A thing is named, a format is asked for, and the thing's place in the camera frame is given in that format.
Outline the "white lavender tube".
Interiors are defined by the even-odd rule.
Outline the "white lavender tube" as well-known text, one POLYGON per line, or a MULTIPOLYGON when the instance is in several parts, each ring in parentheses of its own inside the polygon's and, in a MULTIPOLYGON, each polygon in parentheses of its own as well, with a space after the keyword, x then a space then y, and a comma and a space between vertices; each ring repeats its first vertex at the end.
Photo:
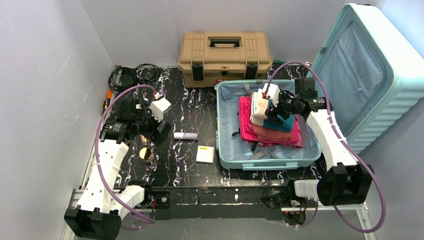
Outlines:
POLYGON ((198 133, 192 133, 192 132, 174 132, 173 133, 174 139, 177 140, 192 140, 196 141, 198 139, 198 133))

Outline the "clear gold perfume bottle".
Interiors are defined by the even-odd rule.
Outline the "clear gold perfume bottle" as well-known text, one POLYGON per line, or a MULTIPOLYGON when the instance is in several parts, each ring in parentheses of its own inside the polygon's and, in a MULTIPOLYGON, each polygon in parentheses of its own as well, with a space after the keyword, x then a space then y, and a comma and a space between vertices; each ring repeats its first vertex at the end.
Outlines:
POLYGON ((141 140, 141 148, 149 148, 150 147, 150 140, 145 137, 144 135, 140 135, 140 140, 141 140))

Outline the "teal and beige towel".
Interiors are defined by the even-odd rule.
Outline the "teal and beige towel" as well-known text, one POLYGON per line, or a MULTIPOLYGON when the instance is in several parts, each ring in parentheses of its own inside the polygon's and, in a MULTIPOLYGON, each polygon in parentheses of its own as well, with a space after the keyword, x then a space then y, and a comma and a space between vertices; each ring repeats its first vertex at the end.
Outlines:
POLYGON ((295 116, 291 115, 287 120, 282 120, 282 124, 278 125, 268 120, 265 112, 269 107, 269 100, 263 98, 263 91, 259 88, 250 95, 250 121, 253 125, 258 125, 267 129, 281 132, 291 132, 295 124, 295 116))

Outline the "rust red cloth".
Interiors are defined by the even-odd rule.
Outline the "rust red cloth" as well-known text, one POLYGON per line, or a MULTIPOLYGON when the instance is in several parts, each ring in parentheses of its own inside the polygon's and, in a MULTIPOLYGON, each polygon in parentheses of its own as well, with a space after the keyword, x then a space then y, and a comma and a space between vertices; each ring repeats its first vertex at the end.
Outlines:
POLYGON ((266 128, 260 125, 252 124, 252 130, 257 135, 259 140, 267 141, 288 141, 292 137, 291 132, 284 132, 266 128))

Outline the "pink camouflage pants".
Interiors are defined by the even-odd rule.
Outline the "pink camouflage pants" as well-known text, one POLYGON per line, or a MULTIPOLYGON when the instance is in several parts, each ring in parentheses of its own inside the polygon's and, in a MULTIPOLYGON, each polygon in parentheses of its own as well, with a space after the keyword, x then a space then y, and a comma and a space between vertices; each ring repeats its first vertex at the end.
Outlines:
POLYGON ((289 140, 285 141, 270 141, 270 140, 260 140, 257 138, 257 135, 253 132, 252 123, 250 120, 250 113, 247 111, 242 111, 239 114, 240 127, 238 131, 231 134, 232 137, 237 135, 241 136, 242 141, 246 141, 248 144, 254 145, 257 144, 259 147, 273 147, 273 146, 284 146, 294 149, 303 148, 302 133, 299 127, 297 118, 295 117, 295 123, 291 132, 292 137, 289 140))

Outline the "white square packet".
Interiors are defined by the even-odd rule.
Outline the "white square packet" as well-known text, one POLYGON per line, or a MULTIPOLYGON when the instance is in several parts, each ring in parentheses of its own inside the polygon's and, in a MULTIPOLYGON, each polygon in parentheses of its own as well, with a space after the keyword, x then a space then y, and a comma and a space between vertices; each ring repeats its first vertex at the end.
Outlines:
POLYGON ((212 164, 215 157, 215 148, 211 146, 199 145, 197 148, 196 159, 197 163, 212 164))

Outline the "magenta shorts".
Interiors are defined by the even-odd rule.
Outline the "magenta shorts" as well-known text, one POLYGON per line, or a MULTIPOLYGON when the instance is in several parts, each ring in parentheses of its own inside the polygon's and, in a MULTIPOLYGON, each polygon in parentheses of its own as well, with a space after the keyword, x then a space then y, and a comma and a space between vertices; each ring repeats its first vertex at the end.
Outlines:
POLYGON ((273 129, 273 124, 268 121, 258 125, 251 120, 251 98, 239 97, 238 115, 240 122, 240 135, 243 141, 260 147, 284 146, 294 149, 303 148, 302 133, 298 118, 291 115, 283 122, 281 130, 273 129))

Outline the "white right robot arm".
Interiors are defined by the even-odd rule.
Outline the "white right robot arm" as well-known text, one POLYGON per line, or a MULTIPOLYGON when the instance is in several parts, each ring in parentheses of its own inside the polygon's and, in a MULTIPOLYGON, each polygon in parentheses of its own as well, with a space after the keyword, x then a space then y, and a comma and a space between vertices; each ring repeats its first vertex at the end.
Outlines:
POLYGON ((333 106, 327 97, 320 97, 314 78, 300 78, 295 93, 282 90, 268 82, 263 98, 270 101, 267 118, 281 124, 291 115, 304 118, 320 146, 326 162, 326 174, 320 180, 295 180, 288 185, 289 200, 308 199, 324 206, 354 205, 365 202, 372 183, 373 170, 362 165, 348 148, 340 133, 333 106))

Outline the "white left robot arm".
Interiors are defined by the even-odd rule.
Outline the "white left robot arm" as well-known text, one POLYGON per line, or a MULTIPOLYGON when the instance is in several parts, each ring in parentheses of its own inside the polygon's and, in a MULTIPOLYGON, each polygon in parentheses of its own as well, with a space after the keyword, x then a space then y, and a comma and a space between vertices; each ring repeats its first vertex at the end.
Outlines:
POLYGON ((96 133, 96 162, 85 190, 76 205, 64 214, 65 222, 77 237, 115 240, 126 216, 146 225, 155 222, 154 217, 135 210, 136 205, 153 200, 146 193, 147 182, 132 181, 120 193, 113 188, 129 144, 135 138, 144 137, 156 146, 167 139, 171 125, 163 118, 170 108, 171 103, 164 97, 151 103, 126 97, 110 103, 96 133))

